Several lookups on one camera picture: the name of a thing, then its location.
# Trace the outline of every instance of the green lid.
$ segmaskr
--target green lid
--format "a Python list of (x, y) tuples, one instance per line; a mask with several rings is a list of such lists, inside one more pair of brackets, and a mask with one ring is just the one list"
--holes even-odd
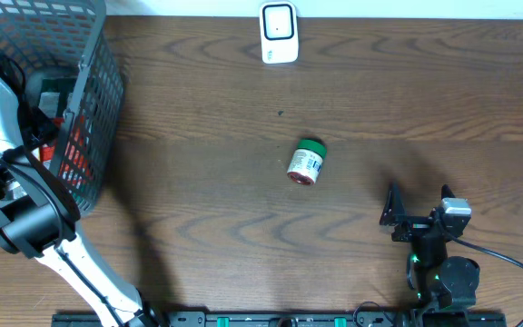
[(298, 149), (306, 149), (315, 152), (321, 156), (322, 159), (326, 158), (326, 147), (316, 141), (303, 139), (298, 143)]

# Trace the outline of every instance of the wooden table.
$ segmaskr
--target wooden table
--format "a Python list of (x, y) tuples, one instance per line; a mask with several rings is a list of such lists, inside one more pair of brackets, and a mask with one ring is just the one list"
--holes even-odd
[[(256, 19), (110, 17), (126, 102), (84, 227), (163, 308), (351, 310), (415, 300), (409, 246), (378, 225), (388, 182), (425, 214), (449, 183), (474, 210), (464, 239), (523, 262), (523, 22), (300, 19), (300, 57), (269, 66)], [(298, 140), (328, 157), (286, 178)], [(478, 305), (523, 317), (523, 271), (481, 265)], [(0, 249), (0, 326), (49, 326), (87, 304)]]

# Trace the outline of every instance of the white wall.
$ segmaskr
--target white wall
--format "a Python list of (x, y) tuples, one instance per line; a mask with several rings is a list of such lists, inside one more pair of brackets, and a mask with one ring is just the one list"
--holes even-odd
[[(523, 19), (523, 0), (291, 0), (302, 17)], [(106, 0), (109, 15), (256, 16), (259, 0)]]

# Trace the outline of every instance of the cable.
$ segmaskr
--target cable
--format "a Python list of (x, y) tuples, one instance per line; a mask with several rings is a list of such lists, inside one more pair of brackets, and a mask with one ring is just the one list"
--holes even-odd
[(72, 269), (72, 272), (74, 272), (74, 274), (78, 277), (78, 279), (80, 279), (80, 281), (84, 284), (84, 286), (86, 286), (92, 293), (94, 293), (94, 295), (96, 295), (96, 297), (98, 297), (100, 302), (102, 304), (104, 304), (104, 306), (106, 306), (106, 309), (108, 310), (110, 315), (113, 316), (113, 319), (116, 322), (116, 324), (118, 325), (118, 327), (124, 327), (124, 324), (120, 320), (120, 317), (118, 316), (118, 314), (116, 314), (114, 307), (112, 305), (110, 305), (108, 300), (106, 300), (106, 298), (104, 296), (102, 296), (100, 291), (96, 290), (94, 285), (92, 285), (92, 283), (89, 282), (86, 279), (86, 277), (78, 270), (78, 268), (74, 265), (74, 263), (72, 263), (70, 258), (68, 258), (68, 254), (63, 253), (58, 249), (56, 249), (55, 252), (58, 253), (60, 258), (62, 258), (62, 260), (68, 265), (68, 267), (70, 267), (70, 269)]
[[(473, 250), (479, 251), (481, 253), (493, 255), (493, 256), (495, 256), (498, 259), (501, 259), (501, 260), (503, 260), (505, 262), (508, 262), (508, 263), (512, 263), (512, 264), (516, 265), (517, 267), (520, 267), (520, 268), (523, 269), (523, 263), (519, 262), (518, 260), (512, 259), (512, 258), (510, 258), (510, 257), (508, 257), (508, 256), (506, 256), (504, 254), (497, 253), (497, 252), (492, 251), (490, 249), (486, 249), (484, 247), (481, 247), (481, 246), (478, 246), (478, 245), (475, 245), (475, 244), (472, 244), (472, 243), (468, 243), (468, 242), (459, 240), (457, 237), (455, 237), (455, 235), (450, 233), (447, 230), (447, 228), (444, 227), (444, 224), (445, 224), (445, 222), (443, 222), (443, 218), (439, 215), (439, 228), (440, 228), (442, 233), (444, 233), (445, 235), (447, 235), (451, 239), (451, 241), (453, 241), (455, 243), (458, 243), (458, 244), (461, 244), (461, 245), (464, 245), (464, 246), (467, 246), (468, 248), (471, 248)], [(523, 326), (523, 319), (516, 325), (516, 327), (522, 327), (522, 326)]]
[(49, 192), (45, 190), (45, 188), (38, 183), (34, 178), (29, 176), (28, 174), (22, 172), (21, 170), (13, 167), (10, 163), (5, 161), (0, 157), (0, 164), (5, 167), (7, 170), (14, 172), (24, 178), (28, 183), (30, 183), (33, 187), (35, 187), (47, 200), (47, 202), (50, 203), (52, 206), (52, 209), (54, 210), (55, 217), (58, 221), (58, 238), (55, 240), (54, 248), (57, 249), (60, 246), (60, 243), (64, 239), (64, 220), (62, 215), (60, 214), (60, 208), (58, 207), (57, 203), (52, 200), (52, 196)]
[(392, 323), (393, 327), (395, 326), (395, 321), (392, 320), (388, 314), (382, 310), (382, 308), (380, 308), (380, 305), (376, 302), (373, 302), (373, 301), (365, 301), (361, 304), (359, 304), (359, 306), (356, 308), (356, 310), (354, 311), (354, 313), (352, 314), (352, 321), (354, 322), (354, 324), (356, 325), (356, 327), (362, 327), (362, 325), (359, 324), (359, 321), (358, 321), (358, 316), (359, 316), (359, 312), (360, 312), (360, 309), (365, 306), (366, 304), (373, 304), (375, 305), (377, 308), (379, 308), (379, 310), (382, 312), (382, 314), (385, 316), (385, 318), (390, 322)]
[(288, 318), (288, 317), (281, 317), (278, 322), (276, 322), (276, 327), (281, 327), (281, 325), (286, 322), (286, 321), (291, 321), (293, 322), (293, 327), (298, 327), (298, 321), (293, 319), (293, 318)]

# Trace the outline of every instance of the gray wire basket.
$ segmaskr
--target gray wire basket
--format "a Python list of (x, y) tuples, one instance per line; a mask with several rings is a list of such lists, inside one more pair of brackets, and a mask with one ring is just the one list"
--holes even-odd
[(104, 39), (103, 0), (0, 0), (0, 53), (30, 75), (72, 67), (77, 80), (50, 171), (82, 215), (96, 204), (123, 102), (123, 80)]

